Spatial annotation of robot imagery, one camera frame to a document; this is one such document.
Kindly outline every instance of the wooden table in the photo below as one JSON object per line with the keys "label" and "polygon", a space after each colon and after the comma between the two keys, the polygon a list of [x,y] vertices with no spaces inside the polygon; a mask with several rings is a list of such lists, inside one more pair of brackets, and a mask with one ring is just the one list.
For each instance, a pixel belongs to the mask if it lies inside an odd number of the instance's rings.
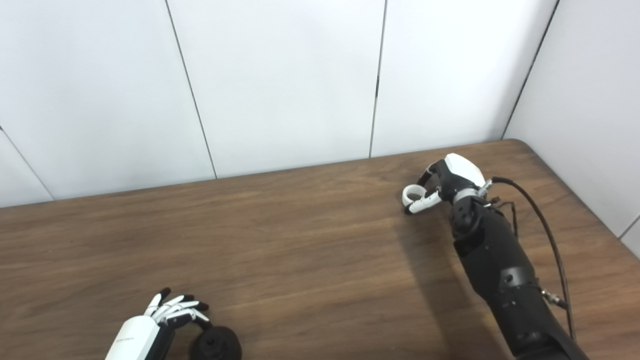
{"label": "wooden table", "polygon": [[[0,209],[0,358],[104,359],[170,286],[208,302],[245,359],[510,359],[453,252],[449,205],[402,212],[403,187],[452,151],[540,205],[585,352],[638,359],[640,263],[512,140]],[[560,293],[524,198],[490,195],[518,201],[523,246]],[[187,359],[198,332],[180,329],[169,358]]]}

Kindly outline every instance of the white robotic hand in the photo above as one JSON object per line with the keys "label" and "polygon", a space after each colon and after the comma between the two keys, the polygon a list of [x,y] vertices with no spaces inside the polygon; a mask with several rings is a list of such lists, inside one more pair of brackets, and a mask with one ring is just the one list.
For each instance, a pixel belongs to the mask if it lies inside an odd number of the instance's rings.
{"label": "white robotic hand", "polygon": [[[434,189],[425,188],[427,181],[433,175],[437,175],[440,184]],[[402,192],[404,212],[415,214],[441,203],[443,200],[456,202],[462,197],[486,195],[486,189],[491,185],[485,182],[480,169],[471,161],[458,154],[448,154],[430,164],[424,171],[417,184],[409,185]],[[409,198],[410,195],[419,197],[417,200]]]}
{"label": "white robotic hand", "polygon": [[195,301],[193,295],[180,295],[162,304],[169,293],[171,289],[162,289],[144,314],[122,325],[106,360],[162,360],[171,346],[175,329],[189,322],[195,322],[203,330],[212,326],[201,313],[208,310],[207,304]]}

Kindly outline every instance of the black robotic arm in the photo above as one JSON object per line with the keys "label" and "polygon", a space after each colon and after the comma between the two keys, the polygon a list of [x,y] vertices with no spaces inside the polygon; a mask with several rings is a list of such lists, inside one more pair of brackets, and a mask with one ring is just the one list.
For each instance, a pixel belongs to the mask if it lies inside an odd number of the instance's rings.
{"label": "black robotic arm", "polygon": [[[429,191],[425,185],[434,175],[440,184]],[[491,184],[469,160],[449,154],[431,164],[417,184],[404,189],[405,213],[414,214],[442,201],[452,204],[449,220],[454,248],[474,291],[489,305],[517,359],[588,360],[543,296],[562,307],[568,304],[543,292],[511,225],[486,200]],[[420,198],[413,200],[411,194]]]}

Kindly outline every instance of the cable connector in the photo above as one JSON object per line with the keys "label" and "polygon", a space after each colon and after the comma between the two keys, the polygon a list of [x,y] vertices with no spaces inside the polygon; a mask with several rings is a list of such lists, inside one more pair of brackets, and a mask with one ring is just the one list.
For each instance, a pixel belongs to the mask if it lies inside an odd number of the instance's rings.
{"label": "cable connector", "polygon": [[493,185],[493,179],[487,180],[484,183],[484,185],[482,185],[482,187],[478,189],[478,196],[485,197],[486,194],[489,192],[489,188],[491,188],[492,185]]}
{"label": "cable connector", "polygon": [[554,293],[550,293],[547,290],[542,289],[540,291],[540,293],[542,294],[542,297],[545,298],[545,300],[551,304],[551,305],[555,305],[558,307],[561,307],[565,310],[567,310],[567,305],[566,305],[566,301],[564,301],[561,297],[559,297],[558,295],[554,294]]}

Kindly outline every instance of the black round object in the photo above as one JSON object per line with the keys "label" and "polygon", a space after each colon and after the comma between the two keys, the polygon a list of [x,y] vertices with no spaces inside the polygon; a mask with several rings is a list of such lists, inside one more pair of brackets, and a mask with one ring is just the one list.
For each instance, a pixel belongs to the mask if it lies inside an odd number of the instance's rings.
{"label": "black round object", "polygon": [[191,346],[190,360],[241,360],[242,347],[233,330],[224,326],[210,327]]}

